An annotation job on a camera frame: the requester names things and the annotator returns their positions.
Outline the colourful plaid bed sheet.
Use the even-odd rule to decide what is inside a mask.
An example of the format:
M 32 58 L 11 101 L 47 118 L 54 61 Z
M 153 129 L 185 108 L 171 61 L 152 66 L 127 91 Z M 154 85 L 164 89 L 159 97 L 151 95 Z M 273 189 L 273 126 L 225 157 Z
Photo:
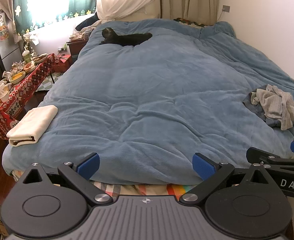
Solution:
M 119 185 L 119 184 L 106 184 L 99 181 L 92 181 L 90 183 L 101 189 L 104 193 L 111 196 L 114 200 L 119 195 L 134 195 L 134 196 L 163 196 L 172 195 L 177 200 L 193 189 L 195 185 L 152 185 L 152 184 L 139 184 L 139 185 Z

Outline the folded cream towel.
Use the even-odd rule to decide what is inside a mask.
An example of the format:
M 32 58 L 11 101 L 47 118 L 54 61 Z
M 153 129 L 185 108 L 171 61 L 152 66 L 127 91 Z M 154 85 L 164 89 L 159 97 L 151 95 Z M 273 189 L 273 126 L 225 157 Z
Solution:
M 8 142 L 13 147 L 35 144 L 50 126 L 58 113 L 54 105 L 37 107 L 29 110 L 26 115 L 8 131 Z

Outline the blue plush duvet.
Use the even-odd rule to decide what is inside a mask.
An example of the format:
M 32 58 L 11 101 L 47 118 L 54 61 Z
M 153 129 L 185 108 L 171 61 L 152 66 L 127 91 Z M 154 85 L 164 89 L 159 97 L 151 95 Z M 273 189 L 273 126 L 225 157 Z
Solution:
M 197 29 L 149 19 L 105 27 L 152 37 L 135 47 L 103 44 L 96 28 L 42 101 L 58 109 L 46 132 L 35 144 L 5 148 L 7 173 L 32 163 L 77 163 L 95 152 L 95 181 L 195 185 L 201 182 L 192 167 L 197 152 L 236 167 L 248 166 L 250 147 L 292 156 L 294 126 L 269 127 L 243 101 L 268 84 L 294 99 L 294 80 L 238 40 L 229 23 Z

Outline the red patterned tablecloth table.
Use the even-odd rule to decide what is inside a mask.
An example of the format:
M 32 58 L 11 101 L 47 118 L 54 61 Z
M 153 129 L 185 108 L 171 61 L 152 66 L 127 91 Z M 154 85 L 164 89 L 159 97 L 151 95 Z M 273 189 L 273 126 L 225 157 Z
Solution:
M 8 100 L 0 105 L 0 139 L 6 140 L 8 131 L 18 124 L 16 117 L 22 112 L 25 104 L 31 99 L 40 84 L 51 73 L 54 63 L 55 54 L 48 55 L 33 72 L 13 86 Z

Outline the red gift box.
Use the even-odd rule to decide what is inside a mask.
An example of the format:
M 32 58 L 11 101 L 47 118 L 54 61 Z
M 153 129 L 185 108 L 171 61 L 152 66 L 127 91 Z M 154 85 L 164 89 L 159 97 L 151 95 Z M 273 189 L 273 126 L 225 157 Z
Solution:
M 52 65 L 52 69 L 57 73 L 65 73 L 72 64 L 72 58 L 70 54 L 58 54 L 55 57 L 55 62 Z

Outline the dark wooden nightstand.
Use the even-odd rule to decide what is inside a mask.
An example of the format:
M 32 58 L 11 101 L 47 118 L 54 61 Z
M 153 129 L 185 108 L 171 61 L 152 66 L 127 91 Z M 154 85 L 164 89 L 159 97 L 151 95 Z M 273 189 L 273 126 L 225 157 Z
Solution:
M 87 42 L 88 40 L 86 39 L 70 40 L 67 42 L 73 63 L 78 59 L 80 51 L 87 44 Z

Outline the green drink cup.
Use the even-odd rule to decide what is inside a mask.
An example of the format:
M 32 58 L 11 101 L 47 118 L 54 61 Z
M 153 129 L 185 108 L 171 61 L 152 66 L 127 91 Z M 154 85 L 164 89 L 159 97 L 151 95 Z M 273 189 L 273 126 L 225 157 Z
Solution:
M 31 55 L 29 50 L 25 50 L 22 52 L 22 57 L 24 59 L 25 63 L 30 63 L 31 62 Z

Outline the silver refrigerator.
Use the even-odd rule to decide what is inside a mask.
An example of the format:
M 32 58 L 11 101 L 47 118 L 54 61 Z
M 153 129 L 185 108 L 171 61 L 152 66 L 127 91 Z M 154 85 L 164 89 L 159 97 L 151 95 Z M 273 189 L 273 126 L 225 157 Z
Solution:
M 12 63 L 22 60 L 19 46 L 14 41 L 12 21 L 7 19 L 4 12 L 0 13 L 0 60 L 6 71 L 12 67 Z

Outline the black cat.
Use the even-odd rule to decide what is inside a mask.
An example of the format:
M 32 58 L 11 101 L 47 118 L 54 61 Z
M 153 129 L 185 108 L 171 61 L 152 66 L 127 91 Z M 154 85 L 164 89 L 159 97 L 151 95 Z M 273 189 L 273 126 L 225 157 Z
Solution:
M 121 46 L 137 46 L 149 40 L 152 37 L 151 33 L 145 34 L 130 34 L 118 35 L 112 28 L 108 27 L 102 30 L 104 38 L 100 44 L 118 44 Z

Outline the beige drape curtain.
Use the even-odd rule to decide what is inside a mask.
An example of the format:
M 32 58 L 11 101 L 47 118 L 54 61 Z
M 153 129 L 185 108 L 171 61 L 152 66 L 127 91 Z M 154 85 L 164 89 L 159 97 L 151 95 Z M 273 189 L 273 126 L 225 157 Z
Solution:
M 219 0 L 160 0 L 161 18 L 213 25 L 218 18 Z

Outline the green window curtain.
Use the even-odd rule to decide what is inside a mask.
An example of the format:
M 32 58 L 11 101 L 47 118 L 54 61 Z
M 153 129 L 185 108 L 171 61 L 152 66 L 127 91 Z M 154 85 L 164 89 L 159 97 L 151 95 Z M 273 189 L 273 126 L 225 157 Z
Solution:
M 13 0 L 14 22 L 19 35 L 95 11 L 96 0 Z

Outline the grey wall socket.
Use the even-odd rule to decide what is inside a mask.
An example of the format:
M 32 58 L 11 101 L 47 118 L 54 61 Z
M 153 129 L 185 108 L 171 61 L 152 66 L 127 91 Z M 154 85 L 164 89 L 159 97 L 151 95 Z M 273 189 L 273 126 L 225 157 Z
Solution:
M 223 5 L 222 6 L 222 11 L 223 12 L 230 12 L 230 6 L 229 5 Z

